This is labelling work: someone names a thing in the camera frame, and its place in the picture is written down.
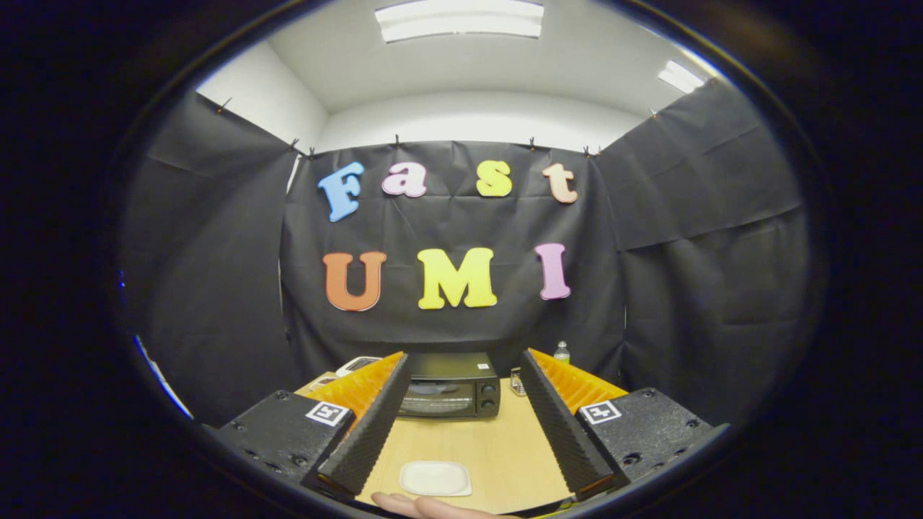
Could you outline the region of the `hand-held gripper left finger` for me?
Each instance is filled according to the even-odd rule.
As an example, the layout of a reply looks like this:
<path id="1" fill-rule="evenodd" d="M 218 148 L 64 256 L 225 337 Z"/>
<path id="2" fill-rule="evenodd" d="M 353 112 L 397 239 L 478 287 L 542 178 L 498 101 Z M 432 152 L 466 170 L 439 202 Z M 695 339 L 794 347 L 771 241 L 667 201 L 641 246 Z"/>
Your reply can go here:
<path id="1" fill-rule="evenodd" d="M 358 496 L 411 381 L 396 352 L 313 391 L 273 392 L 208 432 L 251 469 L 338 500 Z"/>

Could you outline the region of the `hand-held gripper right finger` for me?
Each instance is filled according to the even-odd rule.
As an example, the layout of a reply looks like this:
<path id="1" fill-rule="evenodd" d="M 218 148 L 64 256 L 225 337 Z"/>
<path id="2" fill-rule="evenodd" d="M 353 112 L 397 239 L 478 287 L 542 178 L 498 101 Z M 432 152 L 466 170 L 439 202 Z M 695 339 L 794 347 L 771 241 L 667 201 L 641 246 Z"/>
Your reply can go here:
<path id="1" fill-rule="evenodd" d="M 652 479 L 726 430 L 659 389 L 625 391 L 534 349 L 522 353 L 520 369 L 535 417 L 577 502 Z"/>

